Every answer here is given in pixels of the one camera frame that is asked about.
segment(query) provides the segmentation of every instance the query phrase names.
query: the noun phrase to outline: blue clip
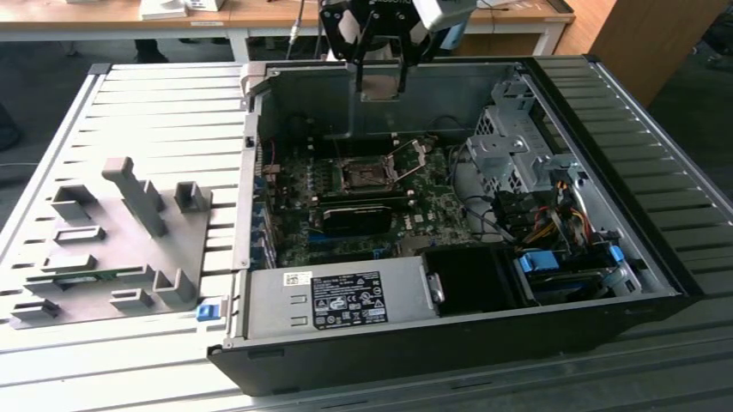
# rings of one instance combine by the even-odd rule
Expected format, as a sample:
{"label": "blue clip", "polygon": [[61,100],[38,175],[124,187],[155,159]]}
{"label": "blue clip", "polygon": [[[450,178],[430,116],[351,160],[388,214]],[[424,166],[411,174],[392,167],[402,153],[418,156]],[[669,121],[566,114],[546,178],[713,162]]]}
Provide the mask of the blue clip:
{"label": "blue clip", "polygon": [[559,269],[558,259],[551,251],[528,251],[519,258],[519,265],[524,273]]}
{"label": "blue clip", "polygon": [[614,257],[617,262],[622,262],[625,259],[623,251],[618,246],[610,246],[610,256]]}
{"label": "blue clip", "polygon": [[207,320],[217,320],[221,318],[219,305],[199,305],[196,308],[196,320],[204,322]]}

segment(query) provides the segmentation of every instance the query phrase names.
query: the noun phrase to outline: barcode sticker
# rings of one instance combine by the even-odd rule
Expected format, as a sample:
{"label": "barcode sticker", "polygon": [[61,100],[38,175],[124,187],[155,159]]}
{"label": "barcode sticker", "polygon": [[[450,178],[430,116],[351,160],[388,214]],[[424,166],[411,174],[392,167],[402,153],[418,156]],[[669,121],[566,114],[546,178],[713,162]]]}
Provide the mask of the barcode sticker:
{"label": "barcode sticker", "polygon": [[312,272],[285,272],[283,274],[283,285],[284,286],[310,285],[311,277],[312,277]]}
{"label": "barcode sticker", "polygon": [[223,21],[192,21],[191,26],[193,27],[201,27],[201,26],[223,26]]}

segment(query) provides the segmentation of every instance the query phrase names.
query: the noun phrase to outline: green circuit board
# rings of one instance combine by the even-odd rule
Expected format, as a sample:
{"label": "green circuit board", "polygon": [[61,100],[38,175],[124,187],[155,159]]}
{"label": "green circuit board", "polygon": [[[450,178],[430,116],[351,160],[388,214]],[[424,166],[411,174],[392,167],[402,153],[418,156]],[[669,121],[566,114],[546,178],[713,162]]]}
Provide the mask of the green circuit board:
{"label": "green circuit board", "polygon": [[[396,153],[392,161],[396,173],[419,166],[410,150]],[[314,160],[304,155],[289,159],[273,190],[277,267],[414,256],[423,247],[474,241],[462,204],[447,185],[442,148],[427,151],[423,167],[390,185],[390,192],[410,193],[411,202],[406,210],[392,213],[386,233],[336,238],[323,233],[318,223],[322,208],[314,203],[314,197],[387,191],[386,176],[372,167],[380,162],[384,156]]]}

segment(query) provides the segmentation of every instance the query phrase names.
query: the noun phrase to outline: power supply label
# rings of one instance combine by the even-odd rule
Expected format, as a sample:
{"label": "power supply label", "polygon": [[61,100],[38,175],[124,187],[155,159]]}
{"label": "power supply label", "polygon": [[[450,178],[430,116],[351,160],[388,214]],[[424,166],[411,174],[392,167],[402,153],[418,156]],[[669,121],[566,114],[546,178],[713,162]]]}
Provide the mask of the power supply label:
{"label": "power supply label", "polygon": [[379,272],[312,277],[312,323],[318,330],[387,322]]}

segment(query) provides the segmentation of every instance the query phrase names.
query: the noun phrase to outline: sticker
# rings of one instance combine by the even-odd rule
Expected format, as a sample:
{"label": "sticker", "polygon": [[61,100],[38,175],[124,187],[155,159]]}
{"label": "sticker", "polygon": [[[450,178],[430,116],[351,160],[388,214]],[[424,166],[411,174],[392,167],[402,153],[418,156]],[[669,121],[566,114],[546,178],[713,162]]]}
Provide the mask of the sticker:
{"label": "sticker", "polygon": [[310,279],[315,328],[326,330],[387,322],[382,287],[379,272]]}
{"label": "sticker", "polygon": [[201,27],[201,26],[223,26],[223,21],[192,21],[191,26],[193,27]]}
{"label": "sticker", "polygon": [[283,273],[283,286],[310,285],[312,272],[285,272]]}

